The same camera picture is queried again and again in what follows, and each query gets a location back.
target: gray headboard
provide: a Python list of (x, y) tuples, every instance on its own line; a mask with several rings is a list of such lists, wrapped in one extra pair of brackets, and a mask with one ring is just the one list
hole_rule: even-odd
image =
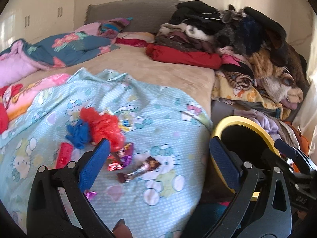
[(178, 0), (123, 0), (98, 5), (89, 5), (85, 24), (97, 20), (133, 17), (124, 32), (156, 33), (163, 23), (167, 23)]

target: yellow rim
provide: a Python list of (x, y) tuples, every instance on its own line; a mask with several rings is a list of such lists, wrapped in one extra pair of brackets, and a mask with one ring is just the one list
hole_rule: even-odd
[[(221, 134), (223, 132), (223, 130), (229, 126), (232, 125), (241, 125), (244, 127), (247, 127), (251, 130), (253, 130), (255, 133), (257, 133), (267, 144), (267, 146), (269, 147), (269, 149), (271, 149), (275, 154), (277, 154), (278, 156), (280, 156), (279, 151), (274, 147), (274, 141), (271, 138), (270, 135), (268, 135), (268, 133), (259, 125), (257, 125), (255, 122), (251, 121), (248, 118), (245, 117), (241, 117), (241, 116), (228, 116), (224, 119), (222, 119), (218, 125), (216, 126), (216, 128), (213, 131), (213, 134), (211, 135), (211, 137), (215, 137), (218, 136), (221, 139)], [(222, 180), (222, 182), (227, 186), (228, 189), (230, 189), (224, 179), (224, 177), (222, 176), (215, 160), (213, 159), (213, 157), (211, 157), (212, 163), (215, 166), (216, 172), (218, 173), (220, 179)], [(253, 200), (256, 200), (259, 197), (259, 192), (254, 192), (253, 193)]]

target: yellow blanket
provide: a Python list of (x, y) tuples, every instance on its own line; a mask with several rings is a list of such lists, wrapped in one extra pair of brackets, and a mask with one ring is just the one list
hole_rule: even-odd
[(211, 99), (217, 100), (218, 98), (225, 98), (236, 101), (260, 102), (266, 109), (280, 109), (280, 119), (285, 120), (291, 113), (288, 108), (283, 108), (281, 103), (262, 97), (260, 93), (252, 87), (250, 90), (239, 90), (232, 88), (222, 71), (216, 71), (215, 85), (211, 92)]

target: metal screw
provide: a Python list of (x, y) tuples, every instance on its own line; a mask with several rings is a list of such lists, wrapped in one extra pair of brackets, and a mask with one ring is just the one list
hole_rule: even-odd
[(39, 170), (40, 173), (44, 172), (45, 171), (45, 166), (40, 166), (38, 170)]
[(251, 169), (252, 168), (252, 164), (250, 162), (244, 162), (243, 164), (245, 166), (245, 168), (247, 169)]
[(68, 168), (74, 168), (75, 165), (76, 165), (76, 162), (72, 161), (72, 162), (69, 162), (69, 163), (67, 164), (67, 167), (68, 167)]
[(280, 173), (280, 172), (281, 172), (280, 168), (277, 167), (277, 166), (274, 167), (274, 171), (277, 172), (277, 173)]

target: light blue blanket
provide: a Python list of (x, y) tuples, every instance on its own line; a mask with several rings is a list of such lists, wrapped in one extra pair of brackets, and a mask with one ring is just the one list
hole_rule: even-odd
[[(183, 91), (112, 70), (94, 76), (82, 68), (64, 85), (42, 91), (27, 113), (2, 134), (0, 199), (14, 220), (26, 231), (35, 173), (43, 164), (54, 168), (60, 143), (68, 142), (66, 125), (78, 120), (82, 107), (98, 112), (108, 108), (120, 120), (130, 121), (125, 137), (134, 143), (131, 168), (149, 156), (162, 164), (125, 184), (103, 168), (91, 188), (98, 192), (91, 204), (100, 218), (110, 229), (124, 218), (137, 238), (179, 237), (202, 192), (212, 123)], [(92, 145), (75, 149), (72, 159), (92, 149)], [(62, 190), (61, 194), (72, 222), (78, 225)]]

